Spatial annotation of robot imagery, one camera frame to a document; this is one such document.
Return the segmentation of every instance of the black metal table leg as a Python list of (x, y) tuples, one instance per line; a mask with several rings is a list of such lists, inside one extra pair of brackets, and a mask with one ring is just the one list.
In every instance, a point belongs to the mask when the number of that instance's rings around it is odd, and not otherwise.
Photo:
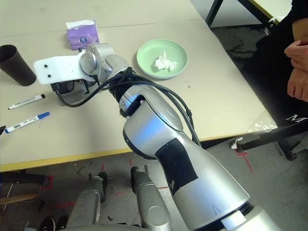
[(256, 148), (306, 131), (308, 131), (308, 120), (305, 120), (301, 123), (294, 124), (291, 126), (277, 128), (271, 132), (261, 134), (259, 139), (256, 139), (251, 142), (241, 143), (241, 144), (238, 143), (237, 144), (238, 151), (241, 152), (251, 148)]
[(288, 160), (292, 161), (297, 158), (296, 154), (292, 153), (292, 147), (284, 139), (277, 141), (277, 144)]
[(270, 18), (268, 18), (260, 9), (258, 9), (249, 0), (238, 0), (250, 13), (254, 15), (262, 24), (267, 25)]
[(206, 24), (208, 25), (208, 27), (211, 27), (213, 21), (214, 21), (214, 18), (216, 17), (216, 14), (222, 4), (222, 1), (223, 0), (214, 0), (213, 2), (213, 5), (210, 9), (210, 12), (208, 13), (207, 17), (206, 17)]

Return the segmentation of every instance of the green plate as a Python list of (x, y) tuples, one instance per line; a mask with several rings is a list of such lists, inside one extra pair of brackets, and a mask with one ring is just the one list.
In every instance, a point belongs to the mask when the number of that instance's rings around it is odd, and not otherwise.
[[(160, 55), (166, 52), (167, 59), (177, 62), (176, 68), (158, 70), (154, 62)], [(184, 48), (176, 42), (167, 39), (155, 39), (144, 43), (137, 52), (137, 63), (140, 69), (147, 75), (167, 79), (180, 74), (187, 65), (188, 56)]]

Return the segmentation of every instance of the crumpled tissue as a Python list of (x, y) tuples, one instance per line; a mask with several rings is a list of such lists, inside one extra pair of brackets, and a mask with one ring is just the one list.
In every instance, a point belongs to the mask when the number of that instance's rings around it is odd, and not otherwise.
[(169, 71), (172, 71), (174, 68), (176, 68), (177, 64), (177, 62), (170, 61), (169, 59), (167, 59), (165, 51), (163, 55), (160, 55), (159, 58), (154, 62), (154, 66), (157, 67), (159, 70), (168, 69)]

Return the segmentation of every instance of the table edge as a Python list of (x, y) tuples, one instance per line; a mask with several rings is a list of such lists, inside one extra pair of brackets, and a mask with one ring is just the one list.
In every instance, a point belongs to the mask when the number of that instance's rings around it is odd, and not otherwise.
[[(217, 139), (223, 139), (223, 138), (228, 138), (228, 137), (231, 138), (234, 136), (241, 136), (245, 134), (248, 134), (248, 132), (224, 135), (224, 136), (216, 136), (216, 137), (211, 137), (211, 138), (206, 138), (206, 139), (200, 139), (200, 141), (203, 142), (203, 141), (217, 140)], [(123, 153), (129, 153), (129, 152), (132, 152), (130, 148), (122, 148), (122, 149), (114, 149), (114, 150), (95, 152), (95, 153), (76, 154), (76, 155), (53, 157), (53, 158), (40, 159), (40, 160), (9, 163), (9, 164), (0, 165), (0, 172), (16, 171), (16, 170), (21, 170), (21, 169), (41, 167), (41, 166), (47, 166), (47, 165), (55, 165), (55, 164), (61, 164), (61, 163), (66, 163), (66, 162), (85, 160), (85, 159), (91, 159), (91, 158), (115, 155), (115, 154), (123, 154)]]

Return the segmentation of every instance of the shoe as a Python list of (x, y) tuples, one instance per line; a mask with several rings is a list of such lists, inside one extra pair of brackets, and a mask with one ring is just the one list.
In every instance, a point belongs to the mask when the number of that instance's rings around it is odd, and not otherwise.
[(60, 217), (60, 219), (57, 222), (57, 226), (56, 226), (57, 229), (56, 230), (65, 229), (67, 221), (68, 221), (68, 216)]
[(38, 231), (55, 231), (56, 223), (52, 217), (47, 217), (40, 224)]

